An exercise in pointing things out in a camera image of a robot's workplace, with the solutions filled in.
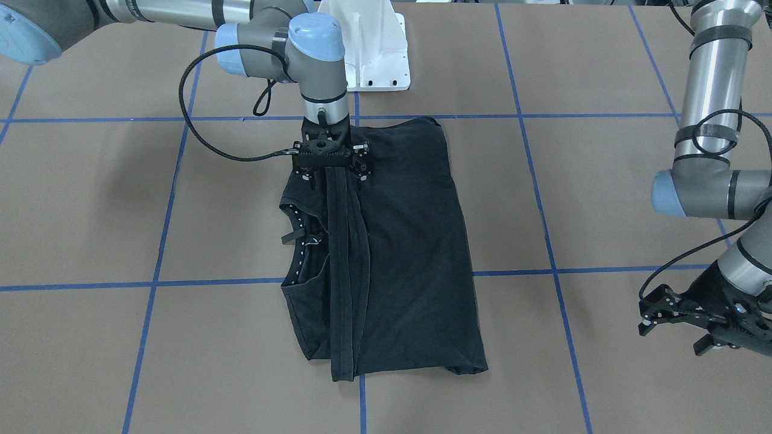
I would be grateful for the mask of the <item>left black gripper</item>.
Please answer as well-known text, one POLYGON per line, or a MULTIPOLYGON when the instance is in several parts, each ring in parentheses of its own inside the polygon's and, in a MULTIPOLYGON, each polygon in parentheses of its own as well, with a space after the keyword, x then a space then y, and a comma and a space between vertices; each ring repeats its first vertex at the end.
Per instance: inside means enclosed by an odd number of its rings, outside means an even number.
POLYGON ((667 284, 660 284, 645 295, 639 302, 639 335, 645 337, 660 324, 684 323, 706 331, 692 344, 695 356, 703 356, 711 349, 745 349, 732 344, 729 316, 735 299, 747 300, 761 311, 755 297, 737 289, 713 263, 685 293, 677 294, 667 284))

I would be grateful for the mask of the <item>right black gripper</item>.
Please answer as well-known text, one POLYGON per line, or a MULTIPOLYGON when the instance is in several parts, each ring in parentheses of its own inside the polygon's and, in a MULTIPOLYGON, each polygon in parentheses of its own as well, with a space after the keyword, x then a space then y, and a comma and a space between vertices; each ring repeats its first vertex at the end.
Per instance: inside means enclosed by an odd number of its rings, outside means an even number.
MULTIPOLYGON (((364 182, 370 178, 370 144, 363 141, 352 148, 350 118, 344 118, 333 124, 317 124, 304 118, 301 132, 303 141, 312 139, 333 140, 353 149, 352 171, 356 177, 356 189, 362 189, 364 182)), ((293 172, 305 182, 310 190, 316 189, 317 168, 305 164, 301 159, 293 159, 293 172)))

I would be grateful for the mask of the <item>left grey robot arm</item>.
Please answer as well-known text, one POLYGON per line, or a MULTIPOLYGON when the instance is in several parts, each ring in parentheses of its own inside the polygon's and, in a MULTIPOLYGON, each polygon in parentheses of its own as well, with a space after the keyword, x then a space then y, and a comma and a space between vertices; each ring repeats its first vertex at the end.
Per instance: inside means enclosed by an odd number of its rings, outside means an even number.
POLYGON ((736 241, 678 294, 660 284, 658 272, 639 290, 647 335, 664 323, 687 323, 706 331, 693 344, 698 356, 714 348, 745 348, 771 354, 770 172, 734 170, 731 154, 743 123, 770 129, 742 109, 745 62, 753 49, 753 26, 767 1, 700 1, 691 12, 693 39, 672 168, 654 176, 653 208, 664 215, 742 221, 736 241))

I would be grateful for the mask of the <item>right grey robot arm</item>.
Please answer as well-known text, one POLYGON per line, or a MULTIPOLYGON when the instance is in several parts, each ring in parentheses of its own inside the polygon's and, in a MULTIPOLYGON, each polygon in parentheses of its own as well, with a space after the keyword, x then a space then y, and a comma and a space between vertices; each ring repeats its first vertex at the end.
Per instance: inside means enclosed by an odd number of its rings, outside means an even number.
POLYGON ((215 57, 221 69, 262 78, 259 102, 273 86, 297 83, 305 110, 302 140, 282 154, 293 171, 314 181, 325 168, 345 168, 365 181, 369 146, 350 136, 344 37, 335 17, 311 1, 3 1, 2 55, 29 66, 61 57, 112 23, 168 23, 214 33, 213 48, 183 72, 179 91, 196 65, 215 57))

